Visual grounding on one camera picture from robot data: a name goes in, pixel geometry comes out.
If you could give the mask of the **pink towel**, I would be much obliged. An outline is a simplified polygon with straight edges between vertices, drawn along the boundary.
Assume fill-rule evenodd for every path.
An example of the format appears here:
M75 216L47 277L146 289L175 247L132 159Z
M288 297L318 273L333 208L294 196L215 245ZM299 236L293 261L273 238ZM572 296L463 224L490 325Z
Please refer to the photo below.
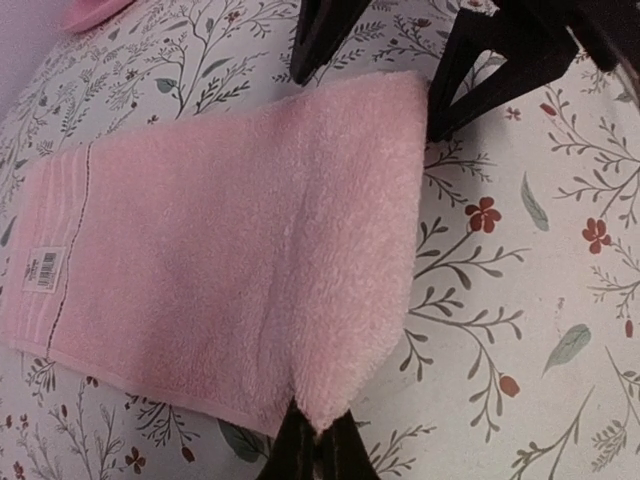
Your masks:
M33 164L1 339L265 434L341 417L409 303L422 78L374 73Z

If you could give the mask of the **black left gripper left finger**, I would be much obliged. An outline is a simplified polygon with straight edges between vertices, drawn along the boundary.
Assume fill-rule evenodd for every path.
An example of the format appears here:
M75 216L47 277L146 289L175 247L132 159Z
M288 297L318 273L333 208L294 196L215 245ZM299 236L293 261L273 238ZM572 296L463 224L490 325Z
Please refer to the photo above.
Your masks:
M312 480L315 447L315 431L293 398L257 479Z

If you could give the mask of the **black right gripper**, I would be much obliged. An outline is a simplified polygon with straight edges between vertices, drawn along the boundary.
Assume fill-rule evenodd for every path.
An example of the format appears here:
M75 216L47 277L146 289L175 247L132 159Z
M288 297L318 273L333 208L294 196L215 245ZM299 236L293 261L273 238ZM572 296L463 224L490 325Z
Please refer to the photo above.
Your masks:
M639 71L637 1L496 1L491 15L458 12L428 92L427 139L448 140L487 112L561 78L578 43L603 72ZM504 58L457 97L480 55Z

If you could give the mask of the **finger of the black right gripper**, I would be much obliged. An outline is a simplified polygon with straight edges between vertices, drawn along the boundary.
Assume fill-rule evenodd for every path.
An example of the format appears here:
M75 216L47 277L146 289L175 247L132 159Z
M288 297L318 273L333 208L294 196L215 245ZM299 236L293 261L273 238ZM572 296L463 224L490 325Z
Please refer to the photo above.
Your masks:
M307 85L327 64L359 21L371 0L302 0L289 73Z

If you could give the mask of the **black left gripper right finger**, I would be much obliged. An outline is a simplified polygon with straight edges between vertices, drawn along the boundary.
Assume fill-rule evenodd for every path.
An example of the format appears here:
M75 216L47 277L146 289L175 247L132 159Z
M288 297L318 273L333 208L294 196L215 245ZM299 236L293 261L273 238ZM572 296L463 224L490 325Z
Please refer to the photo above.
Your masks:
M380 480L351 411L336 419L314 450L316 471L326 480Z

